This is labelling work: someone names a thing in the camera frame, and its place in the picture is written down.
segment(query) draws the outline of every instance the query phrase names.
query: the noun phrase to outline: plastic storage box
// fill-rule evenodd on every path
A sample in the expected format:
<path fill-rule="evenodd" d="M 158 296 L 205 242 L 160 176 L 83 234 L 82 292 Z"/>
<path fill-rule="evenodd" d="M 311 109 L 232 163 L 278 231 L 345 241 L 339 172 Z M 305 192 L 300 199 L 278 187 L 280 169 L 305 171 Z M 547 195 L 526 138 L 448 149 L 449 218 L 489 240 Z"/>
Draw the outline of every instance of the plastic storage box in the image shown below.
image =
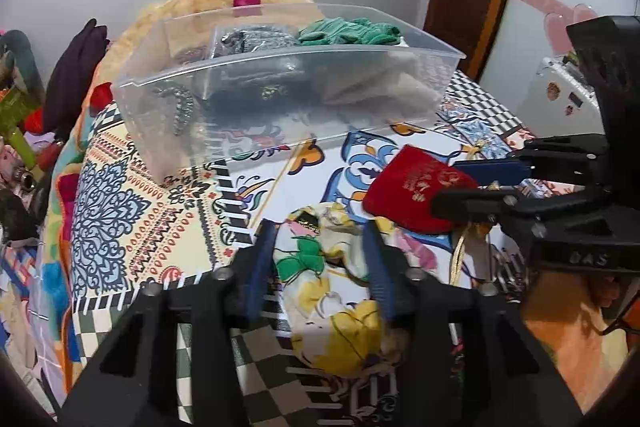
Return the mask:
<path fill-rule="evenodd" d="M 390 23 L 407 46 L 294 46 L 207 58 L 216 28 L 301 30 L 334 17 Z M 140 155 L 161 183 L 183 168 L 281 144 L 433 120 L 464 57 L 373 8 L 245 6 L 158 23 L 112 89 Z"/>

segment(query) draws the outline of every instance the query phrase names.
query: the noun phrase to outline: gold string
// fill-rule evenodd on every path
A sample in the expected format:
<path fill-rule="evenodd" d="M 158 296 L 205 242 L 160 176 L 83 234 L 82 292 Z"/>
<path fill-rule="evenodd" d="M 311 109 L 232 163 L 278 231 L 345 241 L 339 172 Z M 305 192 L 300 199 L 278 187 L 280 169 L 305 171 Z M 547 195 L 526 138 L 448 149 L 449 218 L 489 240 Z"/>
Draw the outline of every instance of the gold string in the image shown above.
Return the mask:
<path fill-rule="evenodd" d="M 458 240 L 456 248 L 451 256 L 451 264 L 449 266 L 449 284 L 453 286 L 457 286 L 458 280 L 460 279 L 462 264 L 465 258 L 465 239 L 470 229 L 471 223 L 468 223 L 462 231 L 462 234 L 460 234 L 460 239 Z"/>

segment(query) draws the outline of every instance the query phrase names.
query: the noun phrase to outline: yellow floral cloth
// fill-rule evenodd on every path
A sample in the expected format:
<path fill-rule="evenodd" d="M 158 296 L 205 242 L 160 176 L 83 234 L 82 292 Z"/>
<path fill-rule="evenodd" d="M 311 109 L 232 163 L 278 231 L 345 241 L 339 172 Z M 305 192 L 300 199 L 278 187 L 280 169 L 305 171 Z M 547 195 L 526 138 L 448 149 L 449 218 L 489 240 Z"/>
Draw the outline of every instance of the yellow floral cloth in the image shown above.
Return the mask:
<path fill-rule="evenodd" d="M 401 248 L 411 266 L 425 263 L 419 243 L 376 218 L 386 244 Z M 273 260 L 295 355 L 309 367 L 354 378 L 399 360 L 404 334 L 385 328 L 370 299 L 362 227 L 341 203 L 319 203 L 289 214 L 278 230 Z"/>

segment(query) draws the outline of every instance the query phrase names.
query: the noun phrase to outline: bed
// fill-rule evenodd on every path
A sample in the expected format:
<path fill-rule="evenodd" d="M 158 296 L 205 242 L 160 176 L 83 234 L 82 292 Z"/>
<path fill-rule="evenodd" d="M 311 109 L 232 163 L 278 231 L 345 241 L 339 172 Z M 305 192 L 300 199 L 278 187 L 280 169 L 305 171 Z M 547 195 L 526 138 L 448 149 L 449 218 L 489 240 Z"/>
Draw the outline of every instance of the bed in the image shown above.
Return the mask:
<path fill-rule="evenodd" d="M 117 106 L 111 103 L 92 116 L 89 97 L 92 89 L 117 76 L 157 20 L 226 6 L 231 0 L 168 0 L 150 7 L 113 43 L 95 70 L 83 114 L 54 169 L 42 243 L 31 256 L 28 282 L 26 313 L 39 367 L 59 403 L 118 316 L 149 281 L 165 287 L 196 284 L 214 266 L 228 264 L 238 248 L 250 245 L 262 218 L 283 221 L 307 204 L 341 203 L 351 219 L 362 222 L 369 217 L 361 202 L 370 182 L 402 145 L 421 147 L 451 163 L 462 157 L 502 158 L 532 136 L 507 108 L 457 72 L 432 126 L 395 124 L 375 133 L 354 130 L 340 139 L 309 140 L 298 146 L 279 143 L 277 133 L 263 129 L 253 137 L 264 144 L 260 152 L 185 169 L 161 187 L 146 172 Z M 389 157 L 379 154 L 383 147 L 391 151 Z M 537 197 L 571 189 L 537 180 L 522 186 Z M 516 250 L 498 230 L 490 238 L 500 251 Z M 434 255 L 435 270 L 446 280 L 450 238 L 417 240 Z M 461 284 L 468 285 L 465 277 Z M 309 369 L 293 355 L 280 291 L 276 281 L 265 296 L 263 327 L 234 335 L 237 370 L 252 423 L 387 423 L 395 405 L 394 364 L 359 378 Z M 588 409 L 626 357 L 623 335 L 603 339 L 597 334 L 604 322 L 588 282 L 546 273 L 522 314 L 548 347 L 580 406 Z M 190 421 L 187 325 L 180 327 L 177 349 L 178 412 Z"/>

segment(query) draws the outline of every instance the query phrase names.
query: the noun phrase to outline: red cloth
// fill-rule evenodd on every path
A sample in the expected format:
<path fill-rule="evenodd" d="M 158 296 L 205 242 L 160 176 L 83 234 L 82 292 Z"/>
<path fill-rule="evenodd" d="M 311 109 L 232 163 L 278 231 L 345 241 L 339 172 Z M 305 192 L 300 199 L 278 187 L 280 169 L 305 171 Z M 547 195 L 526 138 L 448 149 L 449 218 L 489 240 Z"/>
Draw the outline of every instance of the red cloth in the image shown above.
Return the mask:
<path fill-rule="evenodd" d="M 36 156 L 36 163 L 42 172 L 47 172 L 55 164 L 58 156 L 62 152 L 62 142 L 50 143 L 45 149 L 40 151 L 40 154 Z"/>
<path fill-rule="evenodd" d="M 446 233 L 455 224 L 431 216 L 433 197 L 443 188 L 476 188 L 476 181 L 436 160 L 429 153 L 405 145 L 373 181 L 362 201 L 374 216 L 391 219 L 417 233 Z"/>
<path fill-rule="evenodd" d="M 42 134 L 42 106 L 24 119 L 24 129 L 31 134 Z"/>
<path fill-rule="evenodd" d="M 80 175 L 62 174 L 58 179 L 58 192 L 62 200 L 62 239 L 71 241 L 71 223 L 73 222 L 74 206 L 76 204 L 76 192 Z"/>
<path fill-rule="evenodd" d="M 101 110 L 107 107 L 113 102 L 113 95 L 111 94 L 111 83 L 105 82 L 96 86 L 94 92 L 91 93 L 89 99 L 89 114 L 96 116 Z"/>

